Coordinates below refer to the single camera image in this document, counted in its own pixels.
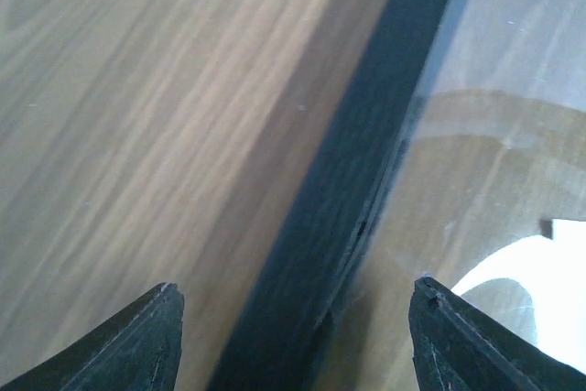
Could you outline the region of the clear acrylic sheet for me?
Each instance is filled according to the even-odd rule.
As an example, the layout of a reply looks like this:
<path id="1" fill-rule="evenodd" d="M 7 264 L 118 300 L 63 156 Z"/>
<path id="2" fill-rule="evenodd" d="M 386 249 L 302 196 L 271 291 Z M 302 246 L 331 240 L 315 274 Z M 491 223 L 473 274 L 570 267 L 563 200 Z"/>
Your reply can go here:
<path id="1" fill-rule="evenodd" d="M 319 390 L 414 390 L 415 281 L 585 367 L 585 0 L 450 0 Z"/>

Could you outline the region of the black picture frame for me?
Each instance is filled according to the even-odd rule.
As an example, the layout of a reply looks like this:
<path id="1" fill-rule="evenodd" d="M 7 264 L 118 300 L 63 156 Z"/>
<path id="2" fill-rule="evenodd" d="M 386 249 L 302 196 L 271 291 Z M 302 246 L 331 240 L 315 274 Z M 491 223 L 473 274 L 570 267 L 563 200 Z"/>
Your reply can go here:
<path id="1" fill-rule="evenodd" d="M 450 0 L 387 0 L 222 351 L 211 390 L 308 390 L 340 328 L 446 46 Z"/>

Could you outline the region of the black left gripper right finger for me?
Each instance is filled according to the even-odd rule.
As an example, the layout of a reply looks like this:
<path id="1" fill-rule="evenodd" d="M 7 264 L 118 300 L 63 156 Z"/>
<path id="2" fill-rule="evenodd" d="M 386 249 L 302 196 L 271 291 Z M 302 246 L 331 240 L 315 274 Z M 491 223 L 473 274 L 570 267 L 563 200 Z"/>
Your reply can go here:
<path id="1" fill-rule="evenodd" d="M 433 277 L 415 281 L 408 323 L 421 390 L 585 388 L 585 374 L 541 352 Z"/>

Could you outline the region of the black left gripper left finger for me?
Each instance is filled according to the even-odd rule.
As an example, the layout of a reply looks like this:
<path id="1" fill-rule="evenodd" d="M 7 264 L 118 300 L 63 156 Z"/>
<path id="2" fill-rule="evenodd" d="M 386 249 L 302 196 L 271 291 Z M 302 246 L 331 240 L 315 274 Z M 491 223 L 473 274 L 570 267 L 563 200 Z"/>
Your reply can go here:
<path id="1" fill-rule="evenodd" d="M 173 390 L 184 296 L 160 283 L 3 390 Z"/>

